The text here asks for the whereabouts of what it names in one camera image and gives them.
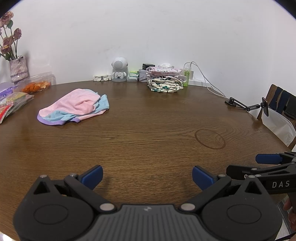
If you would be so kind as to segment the person right hand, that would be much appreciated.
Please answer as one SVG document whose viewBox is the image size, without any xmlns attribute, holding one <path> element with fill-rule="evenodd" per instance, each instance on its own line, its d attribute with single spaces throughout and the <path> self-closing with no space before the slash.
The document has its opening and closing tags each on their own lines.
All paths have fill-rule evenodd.
<svg viewBox="0 0 296 241">
<path fill-rule="evenodd" d="M 296 214 L 293 210 L 293 207 L 292 207 L 292 203 L 290 201 L 290 199 L 288 198 L 283 206 L 283 209 L 285 211 L 289 211 L 289 214 L 288 214 L 288 221 L 290 222 L 290 228 L 295 231 L 295 221 L 296 221 Z"/>
</svg>

